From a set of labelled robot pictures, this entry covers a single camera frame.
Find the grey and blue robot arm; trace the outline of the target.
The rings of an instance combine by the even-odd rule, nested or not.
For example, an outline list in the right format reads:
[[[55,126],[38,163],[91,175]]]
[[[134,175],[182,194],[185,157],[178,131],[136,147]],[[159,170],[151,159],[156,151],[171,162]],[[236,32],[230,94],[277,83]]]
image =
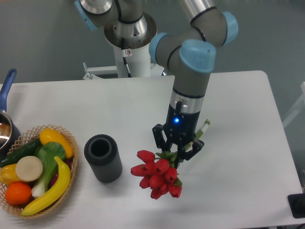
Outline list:
[[[238,34],[234,15],[220,12],[211,0],[182,0],[190,29],[173,36],[159,33],[141,0],[77,0],[75,6],[91,29],[104,28],[113,47],[120,78],[151,75],[151,61],[174,75],[166,122],[152,132],[163,153],[177,146],[174,164],[191,159],[203,147],[195,135],[216,48]]]

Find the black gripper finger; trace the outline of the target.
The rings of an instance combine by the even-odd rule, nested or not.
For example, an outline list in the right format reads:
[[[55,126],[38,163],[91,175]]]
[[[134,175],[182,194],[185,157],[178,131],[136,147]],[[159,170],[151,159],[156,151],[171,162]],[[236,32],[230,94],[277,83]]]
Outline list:
[[[183,162],[184,160],[190,160],[193,156],[195,156],[204,146],[204,142],[198,139],[194,139],[191,145],[191,150],[186,151],[187,145],[184,145],[182,139],[178,142],[178,153],[177,153],[177,163]]]
[[[156,124],[152,128],[152,132],[157,148],[161,149],[162,152],[170,151],[173,144],[173,136],[166,134],[163,125]]]

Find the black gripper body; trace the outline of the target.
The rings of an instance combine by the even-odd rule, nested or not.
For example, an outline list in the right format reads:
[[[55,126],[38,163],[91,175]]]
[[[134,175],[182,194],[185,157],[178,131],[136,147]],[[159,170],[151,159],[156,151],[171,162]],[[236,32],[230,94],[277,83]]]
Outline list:
[[[200,111],[196,113],[186,113],[183,111],[183,101],[177,102],[175,107],[169,105],[166,122],[163,131],[166,136],[166,145],[186,145],[195,138]]]

